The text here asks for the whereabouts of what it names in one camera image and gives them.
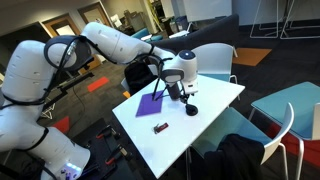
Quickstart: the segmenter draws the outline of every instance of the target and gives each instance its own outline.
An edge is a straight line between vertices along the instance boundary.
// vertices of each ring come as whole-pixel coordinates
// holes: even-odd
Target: red carpet tile
[[[62,133],[67,133],[69,131],[69,116],[64,117],[63,119],[56,122],[53,127],[57,128]]]
[[[279,132],[280,127],[272,123],[269,127],[267,134],[273,138]],[[294,155],[299,153],[299,141],[290,133],[286,134],[281,142],[286,146],[287,152]],[[320,167],[320,141],[304,141],[304,156],[303,159],[318,167]]]
[[[102,85],[106,84],[107,82],[109,82],[109,79],[106,77],[102,77],[102,78],[96,80],[95,82],[91,83],[88,86],[88,91],[92,92],[92,91],[98,89],[99,87],[101,87]]]

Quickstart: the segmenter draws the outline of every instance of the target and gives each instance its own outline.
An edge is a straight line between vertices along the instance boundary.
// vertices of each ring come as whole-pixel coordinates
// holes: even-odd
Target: black cable
[[[47,167],[45,167],[44,165],[42,165],[41,162],[40,162],[37,158],[33,157],[31,154],[29,154],[29,153],[27,153],[27,152],[26,152],[26,154],[27,154],[33,161],[37,162],[40,166],[42,166],[42,169],[43,169],[46,173],[48,173],[54,180],[58,180],[58,179],[56,178],[56,176],[55,176]]]
[[[85,112],[86,112],[86,106],[84,105],[83,101],[81,100],[81,98],[78,96],[78,94],[77,94],[76,91],[74,90],[74,86],[72,87],[72,91],[73,91],[74,95],[77,97],[77,99],[80,101],[80,103],[81,103],[81,105],[82,105],[82,108],[83,108],[83,110],[82,110],[83,113],[82,113],[81,117],[80,117],[75,123],[73,123],[73,124],[70,126],[70,128],[69,128],[69,130],[68,130],[68,132],[67,132],[67,135],[69,135],[69,133],[71,132],[71,129],[72,129],[76,124],[78,124],[78,122],[84,117]]]

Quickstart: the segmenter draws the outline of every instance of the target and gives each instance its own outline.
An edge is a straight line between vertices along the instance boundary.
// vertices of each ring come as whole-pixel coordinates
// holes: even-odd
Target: teal chair
[[[230,82],[237,76],[231,74],[233,47],[225,43],[209,43],[192,50],[197,57],[198,73],[207,77]]]
[[[284,173],[288,179],[287,157],[285,146],[281,143],[282,137],[289,131],[294,120],[294,111],[290,103],[281,113],[283,125],[278,135],[271,139],[237,110],[230,107],[214,120],[214,122],[194,141],[192,147],[202,157],[208,151],[216,151],[219,143],[228,134],[239,134],[242,137],[261,142],[265,152],[261,164],[263,164],[280,145],[282,147]]]
[[[141,39],[145,36],[151,35],[148,31],[147,28],[143,28],[140,31],[134,33],[133,35],[131,35],[131,37],[137,38],[137,39]],[[144,40],[145,42],[150,42],[150,41],[159,41],[162,40],[163,36],[162,35],[152,35],[149,39]]]

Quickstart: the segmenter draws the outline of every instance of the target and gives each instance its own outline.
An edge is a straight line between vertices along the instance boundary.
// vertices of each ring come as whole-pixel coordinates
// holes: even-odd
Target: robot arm
[[[175,56],[97,22],[86,25],[79,37],[58,36],[49,40],[44,53],[48,62],[56,68],[65,59],[62,63],[65,64],[62,67],[64,70],[79,69],[88,63],[91,54],[100,54],[115,64],[128,64],[142,54],[152,54],[158,57],[158,61],[170,58],[172,60],[165,61],[160,72],[161,79],[169,86],[180,81],[186,94],[197,92],[197,61],[191,51],[183,51]]]
[[[58,179],[80,177],[90,158],[88,149],[73,143],[55,128],[44,128],[36,122],[41,115],[51,81],[57,71],[78,70],[101,54],[107,60],[126,64],[139,55],[165,61],[161,79],[169,86],[182,83],[186,94],[197,92],[197,64],[191,51],[177,56],[129,37],[99,23],[89,23],[81,36],[58,36],[46,44],[21,42],[8,64],[2,92],[5,97],[0,109],[0,151],[26,150],[45,161],[45,166]],[[43,172],[41,179],[51,176]]]

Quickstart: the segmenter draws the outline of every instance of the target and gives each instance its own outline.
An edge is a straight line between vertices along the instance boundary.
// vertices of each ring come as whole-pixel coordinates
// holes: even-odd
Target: desk
[[[188,116],[185,104],[166,96],[161,113],[135,117],[141,96],[153,92],[155,83],[152,82],[112,111],[155,177],[159,178],[244,90],[244,86],[198,75],[199,92],[190,96],[188,101],[198,107],[197,115]],[[164,83],[160,82],[158,89],[163,88]],[[154,134],[153,127],[166,122],[169,127]]]

